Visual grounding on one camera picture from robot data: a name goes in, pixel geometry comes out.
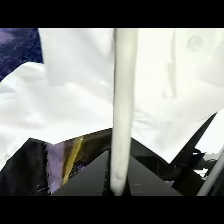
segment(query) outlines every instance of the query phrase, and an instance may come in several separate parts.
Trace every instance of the purple fabric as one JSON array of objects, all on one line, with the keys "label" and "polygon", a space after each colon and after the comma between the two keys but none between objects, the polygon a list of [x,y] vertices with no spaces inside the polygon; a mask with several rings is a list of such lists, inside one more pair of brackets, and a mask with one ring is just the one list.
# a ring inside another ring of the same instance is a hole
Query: purple fabric
[{"label": "purple fabric", "polygon": [[64,147],[65,142],[56,145],[47,143],[47,173],[48,185],[51,193],[58,190],[61,186],[64,165]]}]

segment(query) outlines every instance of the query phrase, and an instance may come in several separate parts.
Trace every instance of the white cable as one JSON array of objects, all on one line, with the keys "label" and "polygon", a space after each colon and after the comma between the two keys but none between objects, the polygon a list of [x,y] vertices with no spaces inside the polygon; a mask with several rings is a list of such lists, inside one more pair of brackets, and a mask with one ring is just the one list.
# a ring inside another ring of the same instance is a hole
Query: white cable
[{"label": "white cable", "polygon": [[117,196],[123,193],[129,163],[137,32],[137,28],[115,30],[115,92],[110,186]]}]

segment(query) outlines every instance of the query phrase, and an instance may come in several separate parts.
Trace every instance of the white plastic sheet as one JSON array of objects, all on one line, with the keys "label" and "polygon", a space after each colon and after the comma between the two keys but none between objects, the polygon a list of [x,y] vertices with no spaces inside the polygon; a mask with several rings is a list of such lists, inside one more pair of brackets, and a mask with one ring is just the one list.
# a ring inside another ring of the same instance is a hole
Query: white plastic sheet
[{"label": "white plastic sheet", "polygon": [[[113,29],[39,30],[45,64],[0,84],[0,161],[29,137],[56,144],[112,127]],[[223,34],[139,29],[132,137],[167,162],[224,106]]]}]

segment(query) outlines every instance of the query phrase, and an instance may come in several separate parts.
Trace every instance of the yellow strip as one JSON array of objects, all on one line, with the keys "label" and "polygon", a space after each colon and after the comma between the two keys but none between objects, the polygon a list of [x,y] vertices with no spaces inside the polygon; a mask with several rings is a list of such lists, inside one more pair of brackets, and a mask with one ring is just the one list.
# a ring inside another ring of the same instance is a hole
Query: yellow strip
[{"label": "yellow strip", "polygon": [[81,137],[78,137],[75,139],[75,144],[73,146],[73,149],[68,157],[68,161],[66,163],[66,166],[65,166],[65,175],[64,175],[64,178],[63,178],[63,181],[62,181],[62,185],[66,184],[68,182],[68,177],[69,177],[69,174],[71,173],[72,171],[72,167],[73,167],[73,164],[75,162],[75,159],[78,155],[78,152],[82,146],[82,141],[84,139],[84,136],[81,136]]}]

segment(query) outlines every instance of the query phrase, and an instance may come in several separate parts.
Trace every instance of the blue surface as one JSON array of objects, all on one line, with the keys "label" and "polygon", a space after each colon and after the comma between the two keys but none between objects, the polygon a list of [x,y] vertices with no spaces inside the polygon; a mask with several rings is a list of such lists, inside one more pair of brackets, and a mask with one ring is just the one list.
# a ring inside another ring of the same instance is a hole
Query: blue surface
[{"label": "blue surface", "polygon": [[0,81],[25,62],[43,63],[37,28],[0,28]]}]

